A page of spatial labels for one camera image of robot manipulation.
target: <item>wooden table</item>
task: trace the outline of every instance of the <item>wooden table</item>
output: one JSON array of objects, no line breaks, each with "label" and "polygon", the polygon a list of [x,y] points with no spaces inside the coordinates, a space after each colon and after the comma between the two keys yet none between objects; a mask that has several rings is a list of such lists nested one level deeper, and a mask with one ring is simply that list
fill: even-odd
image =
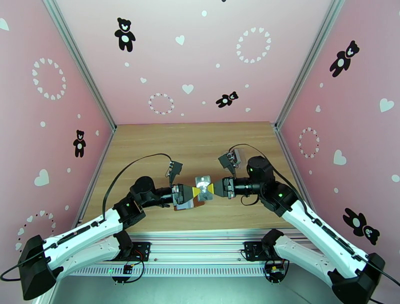
[{"label": "wooden table", "polygon": [[[166,153],[172,160],[183,163],[182,172],[174,184],[195,185],[195,177],[211,176],[216,182],[230,176],[218,157],[231,146],[246,143],[262,151],[293,185],[295,180],[283,155],[278,140],[268,122],[234,123],[182,123],[118,126],[83,222],[102,212],[102,202],[110,183],[118,172],[135,159],[155,153]],[[259,153],[250,147],[243,149],[246,161]],[[150,176],[156,188],[168,187],[165,173],[169,160],[165,156],[145,158],[133,164],[119,178],[112,189],[107,209],[119,202],[137,178]],[[237,177],[246,177],[246,166],[237,171]],[[244,198],[245,204],[253,197]],[[146,217],[128,232],[188,231],[214,229],[290,228],[290,224],[266,209],[261,203],[243,206],[240,197],[227,199],[214,195],[205,205],[188,210],[174,211],[172,207],[158,206],[145,209]]]}]

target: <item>black teddy bear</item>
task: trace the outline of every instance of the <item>black teddy bear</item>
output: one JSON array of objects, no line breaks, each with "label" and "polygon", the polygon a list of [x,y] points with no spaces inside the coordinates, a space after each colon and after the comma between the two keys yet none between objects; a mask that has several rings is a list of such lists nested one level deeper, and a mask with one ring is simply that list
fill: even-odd
[{"label": "black teddy bear", "polygon": [[85,132],[76,130],[76,139],[73,142],[75,146],[75,156],[84,157],[84,147],[86,147],[86,142],[84,141]]},{"label": "black teddy bear", "polygon": [[119,30],[115,32],[115,37],[119,38],[119,48],[123,51],[132,52],[134,46],[132,41],[136,41],[135,35],[130,32],[131,22],[126,19],[118,18]]},{"label": "black teddy bear", "polygon": [[218,105],[218,108],[223,108],[225,106],[230,106],[232,104],[232,101],[238,98],[239,98],[238,94],[236,94],[236,92],[233,91],[232,94],[230,95],[223,94],[222,98],[218,99],[215,103]]},{"label": "black teddy bear", "polygon": [[353,228],[353,233],[358,237],[365,236],[372,245],[376,245],[378,237],[381,235],[377,229],[367,225],[367,220],[361,212],[357,215],[353,210],[346,208],[344,211],[347,215],[343,215],[344,222]]},{"label": "black teddy bear", "polygon": [[345,71],[350,67],[351,58],[360,51],[360,48],[357,46],[356,42],[353,40],[350,42],[350,45],[347,47],[346,51],[341,50],[337,53],[337,59],[332,63],[329,68],[329,71],[333,71],[332,76],[338,76],[343,69]]}]

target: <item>pink wall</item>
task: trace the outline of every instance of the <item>pink wall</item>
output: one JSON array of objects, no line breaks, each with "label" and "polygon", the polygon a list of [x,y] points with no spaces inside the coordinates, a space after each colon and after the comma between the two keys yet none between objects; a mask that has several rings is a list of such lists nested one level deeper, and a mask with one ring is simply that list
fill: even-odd
[{"label": "pink wall", "polygon": [[57,0],[117,124],[275,121],[330,2]]},{"label": "pink wall", "polygon": [[[2,273],[30,237],[71,229],[111,129],[44,4],[0,4]],[[78,158],[77,130],[86,142]],[[0,282],[0,303],[22,302],[19,282]]]},{"label": "pink wall", "polygon": [[[397,0],[346,1],[282,128],[318,214],[356,246],[380,254],[397,280],[399,11]],[[359,52],[348,70],[333,77],[331,64],[352,40]],[[345,223],[346,208],[365,216],[359,229],[364,236]],[[376,245],[368,239],[371,228],[380,233]],[[398,303],[399,296],[400,289],[382,276],[375,300]]]}]

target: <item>white heart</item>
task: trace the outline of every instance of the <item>white heart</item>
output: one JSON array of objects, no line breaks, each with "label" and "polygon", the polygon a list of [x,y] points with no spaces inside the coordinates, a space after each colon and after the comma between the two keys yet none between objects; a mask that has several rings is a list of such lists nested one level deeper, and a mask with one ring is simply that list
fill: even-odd
[{"label": "white heart", "polygon": [[180,44],[181,46],[183,46],[183,45],[184,45],[184,42],[185,42],[185,36],[180,35],[180,36],[178,36],[178,37],[175,37],[175,41],[176,41],[178,44]]},{"label": "white heart", "polygon": [[346,157],[342,155],[342,151],[336,150],[333,156],[333,163],[335,165],[345,165],[347,163]]},{"label": "white heart", "polygon": [[39,172],[39,176],[34,179],[35,186],[44,186],[49,183],[49,174],[46,169],[42,169]]},{"label": "white heart", "polygon": [[184,84],[184,85],[182,85],[182,90],[186,94],[190,94],[193,91],[194,88],[195,87],[193,86],[193,84]]},{"label": "white heart", "polygon": [[394,106],[395,106],[395,103],[393,101],[391,101],[391,100],[388,101],[386,98],[382,98],[380,100],[380,103],[379,103],[380,111],[382,113],[386,112],[386,111],[389,111]]},{"label": "white heart", "polygon": [[0,29],[1,30],[5,30],[5,31],[9,31],[9,25],[7,24],[7,22],[3,19],[0,18]]}]

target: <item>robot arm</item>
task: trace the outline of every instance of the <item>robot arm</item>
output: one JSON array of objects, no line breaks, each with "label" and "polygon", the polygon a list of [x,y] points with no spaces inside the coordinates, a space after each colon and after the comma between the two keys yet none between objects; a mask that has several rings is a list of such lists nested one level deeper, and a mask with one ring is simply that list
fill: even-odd
[{"label": "robot arm", "polygon": [[343,303],[366,304],[379,283],[379,270],[383,271],[385,261],[348,242],[300,200],[292,188],[275,181],[274,167],[265,157],[248,160],[249,178],[235,178],[234,164],[229,164],[229,158],[223,155],[219,161],[234,177],[214,183],[214,194],[229,199],[258,195],[267,209],[296,227],[323,253],[301,246],[273,229],[262,239],[267,257],[271,261],[291,261],[311,272],[328,284]]}]

